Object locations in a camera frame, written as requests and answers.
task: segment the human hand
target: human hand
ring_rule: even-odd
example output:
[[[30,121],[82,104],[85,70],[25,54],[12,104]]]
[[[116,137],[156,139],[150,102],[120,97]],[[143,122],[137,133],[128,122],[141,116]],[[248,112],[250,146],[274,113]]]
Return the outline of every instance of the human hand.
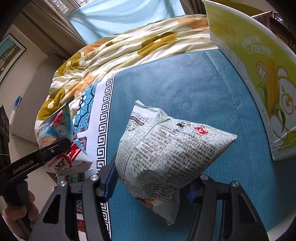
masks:
[[[30,226],[31,228],[33,228],[35,221],[39,216],[39,211],[34,204],[35,196],[30,191],[29,191],[29,200],[31,203],[31,209],[29,211],[28,217],[32,221],[30,223]],[[8,206],[5,210],[3,210],[3,217],[6,220],[10,230],[21,239],[25,239],[26,236],[22,232],[16,220],[18,218],[23,218],[24,216],[26,216],[26,214],[27,214],[27,209],[25,206]]]

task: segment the picture frame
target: picture frame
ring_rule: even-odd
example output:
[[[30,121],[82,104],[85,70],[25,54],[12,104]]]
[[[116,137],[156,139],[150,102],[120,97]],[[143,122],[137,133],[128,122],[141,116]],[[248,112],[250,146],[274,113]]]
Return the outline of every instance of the picture frame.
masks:
[[[12,34],[7,34],[0,42],[0,85],[18,58],[26,51]]]

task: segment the gray headboard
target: gray headboard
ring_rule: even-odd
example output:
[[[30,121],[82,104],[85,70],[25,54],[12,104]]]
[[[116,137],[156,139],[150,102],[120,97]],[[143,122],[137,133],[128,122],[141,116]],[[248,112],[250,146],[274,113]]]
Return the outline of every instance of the gray headboard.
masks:
[[[55,71],[63,64],[63,60],[50,55],[37,70],[28,86],[16,111],[11,133],[32,142],[35,138],[35,120],[42,104],[48,96]]]

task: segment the window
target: window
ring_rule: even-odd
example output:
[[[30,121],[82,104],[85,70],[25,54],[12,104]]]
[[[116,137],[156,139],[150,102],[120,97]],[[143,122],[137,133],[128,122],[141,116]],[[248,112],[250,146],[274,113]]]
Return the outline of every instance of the window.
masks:
[[[82,7],[83,5],[91,2],[92,0],[52,0],[58,8],[66,15],[74,10]]]

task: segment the bedspread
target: bedspread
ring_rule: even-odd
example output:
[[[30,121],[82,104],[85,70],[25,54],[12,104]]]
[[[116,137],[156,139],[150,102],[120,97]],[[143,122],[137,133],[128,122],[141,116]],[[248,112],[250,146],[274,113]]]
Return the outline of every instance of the bedspread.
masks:
[[[206,15],[164,19],[100,38],[57,69],[38,113],[35,131],[48,116],[74,98],[69,104],[73,118],[84,90],[114,73],[171,55],[216,48],[210,40]]]

